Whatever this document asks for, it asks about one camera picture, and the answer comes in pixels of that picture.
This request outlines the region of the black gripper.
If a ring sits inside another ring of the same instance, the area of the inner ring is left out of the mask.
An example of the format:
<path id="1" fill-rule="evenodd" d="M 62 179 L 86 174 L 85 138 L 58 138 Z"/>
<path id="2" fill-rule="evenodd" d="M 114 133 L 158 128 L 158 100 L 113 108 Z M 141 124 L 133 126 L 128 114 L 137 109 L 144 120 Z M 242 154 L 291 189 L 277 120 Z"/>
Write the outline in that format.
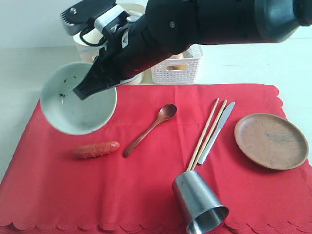
<path id="1" fill-rule="evenodd" d="M 80 100 L 127 83 L 172 55 L 157 40 L 160 34 L 153 35 L 146 15 L 127 26 L 108 41 L 107 51 L 100 50 L 83 80 L 73 89 Z"/>

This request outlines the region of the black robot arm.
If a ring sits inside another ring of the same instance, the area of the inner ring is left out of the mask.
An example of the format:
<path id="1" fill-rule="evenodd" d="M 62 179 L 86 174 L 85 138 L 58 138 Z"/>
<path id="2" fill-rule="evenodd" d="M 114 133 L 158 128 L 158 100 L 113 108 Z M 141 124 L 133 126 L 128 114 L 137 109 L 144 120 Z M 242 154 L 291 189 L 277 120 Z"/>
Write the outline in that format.
<path id="1" fill-rule="evenodd" d="M 98 29 L 106 41 L 73 91 L 84 100 L 129 82 L 193 44 L 280 43 L 312 23 L 309 0 L 150 0 L 131 20 L 114 0 L 83 0 L 66 11 L 81 30 Z"/>

